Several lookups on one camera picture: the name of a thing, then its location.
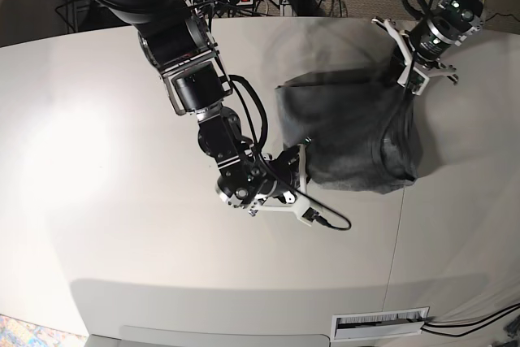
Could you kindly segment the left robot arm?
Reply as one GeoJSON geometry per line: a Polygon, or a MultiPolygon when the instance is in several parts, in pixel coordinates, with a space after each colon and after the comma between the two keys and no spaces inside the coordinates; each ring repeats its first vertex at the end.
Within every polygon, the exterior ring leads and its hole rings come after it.
{"type": "Polygon", "coordinates": [[[400,29],[390,19],[375,17],[371,23],[383,29],[396,43],[393,56],[402,71],[396,82],[420,95],[434,77],[458,82],[456,68],[441,62],[452,46],[460,46],[469,36],[482,30],[485,22],[481,0],[401,0],[417,24],[400,29]]]}

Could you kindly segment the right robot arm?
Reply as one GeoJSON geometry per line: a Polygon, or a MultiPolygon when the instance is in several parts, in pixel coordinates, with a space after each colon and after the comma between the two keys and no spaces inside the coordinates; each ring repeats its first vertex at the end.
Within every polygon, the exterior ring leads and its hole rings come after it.
{"type": "Polygon", "coordinates": [[[174,111],[193,114],[198,144],[219,169],[216,191],[229,206],[255,215],[289,212],[309,223],[317,211],[306,196],[302,147],[272,158],[262,152],[267,131],[244,135],[225,97],[252,91],[247,80],[227,73],[202,7],[189,0],[94,0],[138,32],[141,48],[157,70],[174,111]]]}

